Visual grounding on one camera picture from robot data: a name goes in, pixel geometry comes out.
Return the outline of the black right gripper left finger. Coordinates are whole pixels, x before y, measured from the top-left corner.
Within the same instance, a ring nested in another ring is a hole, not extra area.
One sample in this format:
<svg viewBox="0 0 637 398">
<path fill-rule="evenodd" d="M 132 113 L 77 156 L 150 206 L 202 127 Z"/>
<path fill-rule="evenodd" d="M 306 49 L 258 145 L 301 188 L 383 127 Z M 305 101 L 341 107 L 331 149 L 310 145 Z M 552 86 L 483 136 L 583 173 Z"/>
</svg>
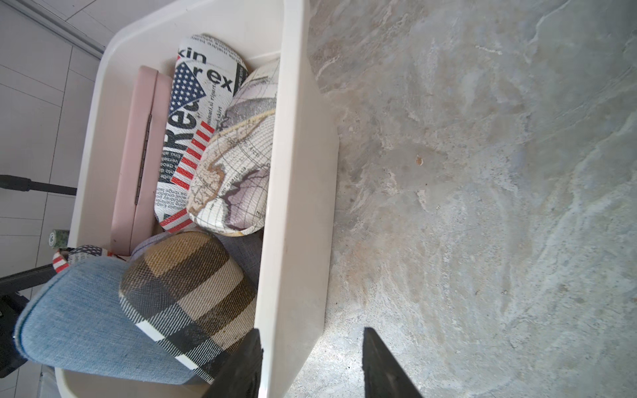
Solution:
<svg viewBox="0 0 637 398">
<path fill-rule="evenodd" d="M 260 331 L 253 328 L 242 340 L 235 353 L 223 366 L 203 398 L 259 396 L 263 349 Z"/>
</svg>

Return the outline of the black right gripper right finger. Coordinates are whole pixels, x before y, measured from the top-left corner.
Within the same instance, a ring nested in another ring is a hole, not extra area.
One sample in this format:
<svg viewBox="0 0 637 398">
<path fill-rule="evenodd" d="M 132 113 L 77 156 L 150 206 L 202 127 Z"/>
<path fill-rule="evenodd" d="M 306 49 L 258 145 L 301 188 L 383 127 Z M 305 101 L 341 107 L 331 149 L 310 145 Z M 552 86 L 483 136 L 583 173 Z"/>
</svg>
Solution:
<svg viewBox="0 0 637 398">
<path fill-rule="evenodd" d="M 421 393 L 373 328 L 364 329 L 362 361 L 366 398 L 422 398 Z"/>
</svg>

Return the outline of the cream plastic storage box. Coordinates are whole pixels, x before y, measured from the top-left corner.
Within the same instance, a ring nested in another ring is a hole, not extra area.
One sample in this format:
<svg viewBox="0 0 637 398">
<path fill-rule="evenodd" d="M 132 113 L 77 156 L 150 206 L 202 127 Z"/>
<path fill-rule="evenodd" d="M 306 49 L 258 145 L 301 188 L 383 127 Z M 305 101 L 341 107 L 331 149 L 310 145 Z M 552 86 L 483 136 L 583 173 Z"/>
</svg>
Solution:
<svg viewBox="0 0 637 398">
<path fill-rule="evenodd" d="M 323 333 L 338 168 L 338 133 L 307 55 L 306 1 L 177 1 L 120 30 L 96 76 L 71 222 L 71 245 L 106 247 L 135 78 L 172 71 L 195 33 L 251 67 L 280 59 L 280 82 L 257 292 L 261 397 L 282 397 Z"/>
</svg>

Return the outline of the plaid glasses case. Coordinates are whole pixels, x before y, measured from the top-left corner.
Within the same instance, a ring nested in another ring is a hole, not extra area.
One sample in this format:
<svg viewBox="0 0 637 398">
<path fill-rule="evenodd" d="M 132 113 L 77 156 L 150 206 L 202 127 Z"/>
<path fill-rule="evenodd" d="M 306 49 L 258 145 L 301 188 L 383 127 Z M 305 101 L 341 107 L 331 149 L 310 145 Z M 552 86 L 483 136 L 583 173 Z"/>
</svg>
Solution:
<svg viewBox="0 0 637 398">
<path fill-rule="evenodd" d="M 119 302 L 133 324 L 211 383 L 255 324 L 257 291 L 222 242 L 179 232 L 124 272 Z"/>
</svg>

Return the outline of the light blue glasses case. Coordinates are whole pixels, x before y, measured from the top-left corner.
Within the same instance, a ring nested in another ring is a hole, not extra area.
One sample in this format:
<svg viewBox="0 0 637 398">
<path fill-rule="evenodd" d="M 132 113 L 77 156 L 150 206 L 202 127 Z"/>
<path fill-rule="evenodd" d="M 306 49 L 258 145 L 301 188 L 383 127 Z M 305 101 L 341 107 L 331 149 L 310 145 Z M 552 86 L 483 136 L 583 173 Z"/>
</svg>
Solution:
<svg viewBox="0 0 637 398">
<path fill-rule="evenodd" d="M 129 263 L 93 257 L 47 282 L 14 328 L 27 360 L 97 376 L 170 385 L 195 374 L 138 329 L 119 304 L 119 283 Z"/>
</svg>

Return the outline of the map print glasses case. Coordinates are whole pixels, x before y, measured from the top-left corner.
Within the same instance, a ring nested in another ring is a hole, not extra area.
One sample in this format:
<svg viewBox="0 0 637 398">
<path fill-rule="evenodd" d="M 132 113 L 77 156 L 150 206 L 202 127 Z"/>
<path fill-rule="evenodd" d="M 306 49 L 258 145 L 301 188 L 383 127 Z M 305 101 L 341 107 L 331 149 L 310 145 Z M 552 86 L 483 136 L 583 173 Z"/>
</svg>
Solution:
<svg viewBox="0 0 637 398">
<path fill-rule="evenodd" d="M 186 210 L 203 229 L 236 237 L 265 226 L 279 76 L 276 58 L 247 77 L 202 155 Z"/>
</svg>

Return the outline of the pink case front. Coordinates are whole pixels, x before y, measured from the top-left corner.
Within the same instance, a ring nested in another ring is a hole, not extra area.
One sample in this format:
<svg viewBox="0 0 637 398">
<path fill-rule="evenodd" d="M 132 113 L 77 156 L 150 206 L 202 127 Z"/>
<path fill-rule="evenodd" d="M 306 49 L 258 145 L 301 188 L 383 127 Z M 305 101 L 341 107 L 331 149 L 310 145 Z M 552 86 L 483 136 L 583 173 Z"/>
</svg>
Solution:
<svg viewBox="0 0 637 398">
<path fill-rule="evenodd" d="M 154 234 L 172 79 L 142 66 L 134 86 L 111 225 L 110 250 L 129 256 Z"/>
</svg>

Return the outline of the newspaper case front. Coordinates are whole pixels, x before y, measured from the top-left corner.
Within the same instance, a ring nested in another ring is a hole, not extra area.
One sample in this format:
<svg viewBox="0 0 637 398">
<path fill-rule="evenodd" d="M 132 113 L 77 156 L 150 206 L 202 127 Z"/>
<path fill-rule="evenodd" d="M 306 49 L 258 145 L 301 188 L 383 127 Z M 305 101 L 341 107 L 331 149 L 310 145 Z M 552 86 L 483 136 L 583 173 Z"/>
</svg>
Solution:
<svg viewBox="0 0 637 398">
<path fill-rule="evenodd" d="M 192 179 L 247 76 L 242 58 L 213 36 L 195 34 L 179 45 L 154 202 L 164 231 L 192 225 L 186 210 Z"/>
</svg>

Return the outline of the purple case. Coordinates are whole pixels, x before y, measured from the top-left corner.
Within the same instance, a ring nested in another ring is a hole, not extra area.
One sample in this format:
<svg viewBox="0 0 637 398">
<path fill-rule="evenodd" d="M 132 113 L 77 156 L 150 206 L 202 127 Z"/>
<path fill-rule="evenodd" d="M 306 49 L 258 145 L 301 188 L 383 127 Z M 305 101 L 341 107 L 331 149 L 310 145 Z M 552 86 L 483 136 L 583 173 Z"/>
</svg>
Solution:
<svg viewBox="0 0 637 398">
<path fill-rule="evenodd" d="M 129 257 L 129 262 L 137 260 L 151 247 L 159 244 L 163 240 L 173 236 L 173 233 L 163 232 L 140 243 Z M 215 234 L 225 249 L 228 251 L 237 265 L 247 274 L 253 285 L 257 288 L 260 278 L 260 263 L 262 256 L 264 230 L 261 229 L 256 233 L 244 236 L 230 237 Z"/>
</svg>

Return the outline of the magazine print glasses case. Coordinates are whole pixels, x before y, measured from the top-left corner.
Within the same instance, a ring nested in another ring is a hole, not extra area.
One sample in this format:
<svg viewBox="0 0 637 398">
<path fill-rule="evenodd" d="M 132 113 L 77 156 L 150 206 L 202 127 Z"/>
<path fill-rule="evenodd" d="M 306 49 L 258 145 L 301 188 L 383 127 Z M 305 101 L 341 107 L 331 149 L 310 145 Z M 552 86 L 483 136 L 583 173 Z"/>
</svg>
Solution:
<svg viewBox="0 0 637 398">
<path fill-rule="evenodd" d="M 95 245 L 82 245 L 77 248 L 61 248 L 58 249 L 52 258 L 52 267 L 56 273 L 60 273 L 63 270 L 69 268 L 71 265 L 76 265 L 83 260 L 87 260 L 92 257 L 114 257 L 121 260 L 120 256 L 115 255 L 111 251 L 108 251 L 102 247 Z"/>
</svg>

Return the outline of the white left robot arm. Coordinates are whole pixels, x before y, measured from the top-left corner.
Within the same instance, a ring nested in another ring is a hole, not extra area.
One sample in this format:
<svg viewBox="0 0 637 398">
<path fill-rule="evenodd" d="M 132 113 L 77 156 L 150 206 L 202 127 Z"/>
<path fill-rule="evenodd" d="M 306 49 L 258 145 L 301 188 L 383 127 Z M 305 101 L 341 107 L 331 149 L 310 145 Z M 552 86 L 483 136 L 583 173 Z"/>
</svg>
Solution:
<svg viewBox="0 0 637 398">
<path fill-rule="evenodd" d="M 16 349 L 14 330 L 29 299 L 20 291 L 43 285 L 56 275 L 52 264 L 1 278 L 1 378 L 18 370 L 27 360 Z"/>
</svg>

